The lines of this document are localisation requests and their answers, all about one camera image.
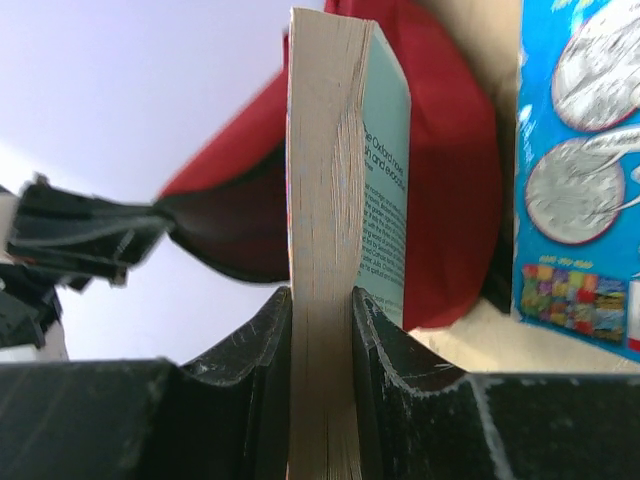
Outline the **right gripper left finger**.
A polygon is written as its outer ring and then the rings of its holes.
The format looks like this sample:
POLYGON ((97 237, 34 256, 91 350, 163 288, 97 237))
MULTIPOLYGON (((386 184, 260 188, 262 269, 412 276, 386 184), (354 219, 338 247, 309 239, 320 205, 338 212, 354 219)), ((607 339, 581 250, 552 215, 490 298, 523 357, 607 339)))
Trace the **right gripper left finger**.
POLYGON ((5 479, 282 479, 291 293, 276 290, 185 365, 165 359, 1 368, 5 479))

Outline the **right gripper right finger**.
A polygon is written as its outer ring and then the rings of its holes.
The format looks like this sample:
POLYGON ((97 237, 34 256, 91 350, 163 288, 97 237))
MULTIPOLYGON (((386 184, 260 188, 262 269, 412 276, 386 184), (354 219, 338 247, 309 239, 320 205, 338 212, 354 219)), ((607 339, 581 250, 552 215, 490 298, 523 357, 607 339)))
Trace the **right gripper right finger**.
POLYGON ((635 375, 476 374, 352 294, 366 479, 635 479, 635 375))

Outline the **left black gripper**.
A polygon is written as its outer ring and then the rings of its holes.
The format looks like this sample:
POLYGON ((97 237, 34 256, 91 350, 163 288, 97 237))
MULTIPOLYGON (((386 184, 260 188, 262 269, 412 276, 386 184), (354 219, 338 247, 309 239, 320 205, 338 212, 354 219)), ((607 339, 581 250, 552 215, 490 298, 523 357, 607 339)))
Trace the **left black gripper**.
POLYGON ((122 204, 55 188, 43 175, 24 185, 5 252, 27 268, 82 290, 93 278, 122 287, 174 223, 155 206, 122 204))

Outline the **red backpack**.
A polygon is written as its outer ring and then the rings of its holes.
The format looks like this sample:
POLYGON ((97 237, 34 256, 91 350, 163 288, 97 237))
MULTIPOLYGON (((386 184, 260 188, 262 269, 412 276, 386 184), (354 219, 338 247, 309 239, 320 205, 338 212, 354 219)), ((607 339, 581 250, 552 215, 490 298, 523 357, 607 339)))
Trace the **red backpack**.
MULTIPOLYGON (((373 19, 412 96, 405 329, 445 327, 479 296, 502 219, 502 174, 489 90, 504 41, 480 26, 496 1, 329 1, 373 19)), ((160 208, 173 240, 251 283, 288 279, 287 76, 278 74, 169 182, 160 208)))

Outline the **purple spine book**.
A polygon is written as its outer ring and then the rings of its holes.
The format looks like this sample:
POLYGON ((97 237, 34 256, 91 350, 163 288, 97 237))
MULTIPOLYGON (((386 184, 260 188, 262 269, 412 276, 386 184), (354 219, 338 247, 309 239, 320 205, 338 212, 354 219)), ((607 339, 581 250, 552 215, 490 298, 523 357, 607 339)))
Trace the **purple spine book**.
POLYGON ((527 1, 512 311, 639 357, 639 5, 527 1))

